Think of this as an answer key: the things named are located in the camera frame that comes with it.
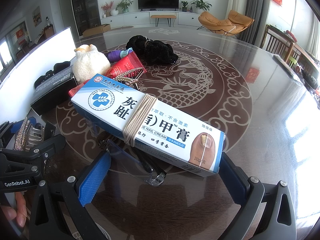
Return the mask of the left hand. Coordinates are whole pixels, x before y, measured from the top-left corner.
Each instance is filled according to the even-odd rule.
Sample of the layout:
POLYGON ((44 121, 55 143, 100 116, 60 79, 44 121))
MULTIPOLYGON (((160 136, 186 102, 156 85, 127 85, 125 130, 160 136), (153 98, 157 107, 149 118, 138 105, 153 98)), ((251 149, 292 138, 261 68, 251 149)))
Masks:
POLYGON ((26 202, 23 193, 15 192, 15 200, 16 209, 1 205, 1 210, 7 220, 16 220, 17 224, 23 228, 27 218, 26 202))

